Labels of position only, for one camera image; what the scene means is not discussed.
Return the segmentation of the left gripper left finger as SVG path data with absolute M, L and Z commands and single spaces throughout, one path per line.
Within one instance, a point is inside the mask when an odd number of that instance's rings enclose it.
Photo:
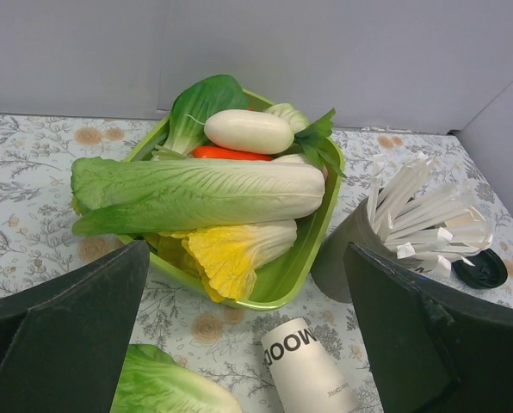
M 108 412 L 149 270 L 129 243 L 0 299 L 0 412 Z

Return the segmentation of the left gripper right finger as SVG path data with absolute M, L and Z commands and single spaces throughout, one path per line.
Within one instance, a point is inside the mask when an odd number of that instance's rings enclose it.
M 350 243 L 355 307 L 386 412 L 513 412 L 513 309 Z

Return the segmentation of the black coffee lid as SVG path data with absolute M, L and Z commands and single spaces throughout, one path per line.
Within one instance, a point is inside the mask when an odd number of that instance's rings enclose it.
M 493 289 L 502 286 L 508 278 L 508 270 L 501 257 L 492 249 L 480 251 L 467 260 L 452 264 L 457 277 L 467 286 L 474 289 Z

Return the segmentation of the white paper coffee cup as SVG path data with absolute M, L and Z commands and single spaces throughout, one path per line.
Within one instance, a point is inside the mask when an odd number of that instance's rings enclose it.
M 352 412 L 360 401 L 303 318 L 262 338 L 263 355 L 288 413 Z

